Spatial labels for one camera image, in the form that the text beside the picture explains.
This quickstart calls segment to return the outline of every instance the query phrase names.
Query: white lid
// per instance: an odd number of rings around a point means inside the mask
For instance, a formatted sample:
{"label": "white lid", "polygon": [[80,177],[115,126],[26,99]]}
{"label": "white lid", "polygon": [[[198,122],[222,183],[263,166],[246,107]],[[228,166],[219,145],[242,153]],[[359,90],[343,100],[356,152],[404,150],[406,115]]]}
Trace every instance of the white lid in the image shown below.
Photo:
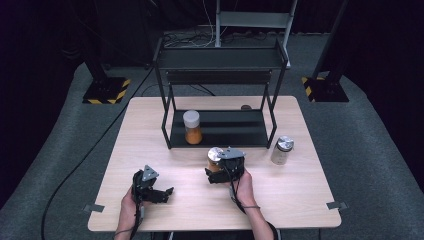
{"label": "white lid", "polygon": [[184,125],[188,128],[195,128],[200,124],[200,115],[195,110],[188,110],[183,115]]}

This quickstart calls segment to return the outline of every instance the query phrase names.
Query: gray carpet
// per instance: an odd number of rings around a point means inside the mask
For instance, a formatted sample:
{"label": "gray carpet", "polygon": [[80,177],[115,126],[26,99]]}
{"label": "gray carpet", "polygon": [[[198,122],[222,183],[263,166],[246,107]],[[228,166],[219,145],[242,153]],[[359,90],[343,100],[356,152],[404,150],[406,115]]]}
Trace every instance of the gray carpet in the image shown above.
{"label": "gray carpet", "polygon": [[[282,237],[423,239],[424,195],[364,93],[343,78],[341,84],[349,103],[307,100],[301,77],[312,74],[326,40],[325,35],[290,37],[288,52],[292,68],[285,74],[280,95],[293,95],[298,99],[334,198],[345,201],[350,208],[341,212],[340,227],[321,232],[284,229]],[[227,45],[270,42],[269,38],[263,41],[235,39]],[[85,65],[77,69],[56,126],[0,211],[0,239],[40,239],[41,219],[50,196],[108,130],[129,98],[134,94],[159,95],[153,73],[138,89],[148,74],[143,68],[113,68],[107,74],[132,80],[123,101],[115,105],[82,104],[91,75]],[[204,95],[190,87],[176,89],[176,94]],[[223,94],[257,95],[256,90],[249,87]],[[46,239],[112,238],[113,233],[94,233],[87,229],[90,215],[83,208],[95,202],[122,118],[123,115],[57,192],[46,217]],[[150,237],[150,233],[138,233],[135,239]]]}

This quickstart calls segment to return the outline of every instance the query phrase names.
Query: silver lid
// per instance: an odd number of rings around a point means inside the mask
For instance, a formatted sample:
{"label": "silver lid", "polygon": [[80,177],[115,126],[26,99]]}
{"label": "silver lid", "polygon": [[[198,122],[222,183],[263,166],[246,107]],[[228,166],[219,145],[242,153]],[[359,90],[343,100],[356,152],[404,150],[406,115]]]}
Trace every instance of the silver lid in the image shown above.
{"label": "silver lid", "polygon": [[289,152],[294,147],[294,141],[287,136],[282,136],[278,139],[276,146],[280,151]]}
{"label": "silver lid", "polygon": [[219,162],[219,160],[221,160],[221,158],[218,157],[218,154],[220,152],[224,152],[224,150],[222,150],[219,147],[213,147],[213,148],[209,149],[209,152],[208,152],[209,159],[214,161],[214,162]]}

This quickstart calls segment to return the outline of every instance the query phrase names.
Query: yellow and black striped base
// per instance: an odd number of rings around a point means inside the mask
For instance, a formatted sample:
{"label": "yellow and black striped base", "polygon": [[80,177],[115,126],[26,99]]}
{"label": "yellow and black striped base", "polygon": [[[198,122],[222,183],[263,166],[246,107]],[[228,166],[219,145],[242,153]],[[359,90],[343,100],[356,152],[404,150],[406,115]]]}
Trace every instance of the yellow and black striped base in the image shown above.
{"label": "yellow and black striped base", "polygon": [[90,85],[84,95],[83,103],[116,104],[124,97],[131,80],[121,77],[108,78],[107,84]]}
{"label": "yellow and black striped base", "polygon": [[323,77],[302,77],[302,83],[310,102],[349,102],[339,83],[329,84]]}

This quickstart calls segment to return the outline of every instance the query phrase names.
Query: gray tape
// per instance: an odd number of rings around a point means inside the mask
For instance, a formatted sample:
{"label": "gray tape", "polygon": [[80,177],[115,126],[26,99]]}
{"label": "gray tape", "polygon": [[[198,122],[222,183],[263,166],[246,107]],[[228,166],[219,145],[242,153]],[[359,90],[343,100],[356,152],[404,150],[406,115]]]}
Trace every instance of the gray tape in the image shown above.
{"label": "gray tape", "polygon": [[339,211],[349,208],[349,206],[345,202],[331,202],[327,203],[328,209],[337,208]]}
{"label": "gray tape", "polygon": [[91,213],[91,212],[103,212],[103,209],[105,208],[105,206],[101,206],[101,205],[96,205],[96,204],[87,204],[84,207],[84,211]]}

